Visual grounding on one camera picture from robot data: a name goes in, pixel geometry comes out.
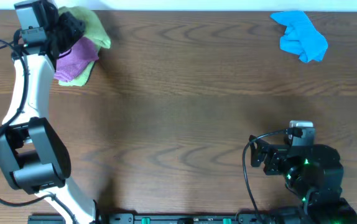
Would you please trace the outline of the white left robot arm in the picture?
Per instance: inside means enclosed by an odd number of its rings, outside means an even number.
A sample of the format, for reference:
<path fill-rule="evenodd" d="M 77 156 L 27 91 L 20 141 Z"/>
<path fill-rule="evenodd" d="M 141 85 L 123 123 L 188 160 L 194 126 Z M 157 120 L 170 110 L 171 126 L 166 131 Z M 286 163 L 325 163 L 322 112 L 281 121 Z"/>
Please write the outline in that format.
<path fill-rule="evenodd" d="M 9 43 L 16 78 L 0 125 L 0 169 L 12 189 L 47 201 L 64 223 L 100 223 L 96 202 L 73 180 L 68 150 L 48 121 L 57 60 L 82 37 L 85 25 L 69 12 L 59 14 L 50 1 L 23 1 L 14 8 L 21 27 Z"/>

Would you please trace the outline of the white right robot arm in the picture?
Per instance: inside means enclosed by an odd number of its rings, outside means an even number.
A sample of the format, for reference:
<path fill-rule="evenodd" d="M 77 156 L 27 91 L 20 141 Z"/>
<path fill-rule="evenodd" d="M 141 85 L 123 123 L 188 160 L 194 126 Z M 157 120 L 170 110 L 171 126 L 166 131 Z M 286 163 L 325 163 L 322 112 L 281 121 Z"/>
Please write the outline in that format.
<path fill-rule="evenodd" d="M 338 151 L 314 143 L 313 134 L 287 136 L 283 145 L 249 137 L 251 166 L 281 175 L 301 204 L 271 211 L 265 223 L 357 223 L 357 213 L 341 197 L 344 168 Z"/>

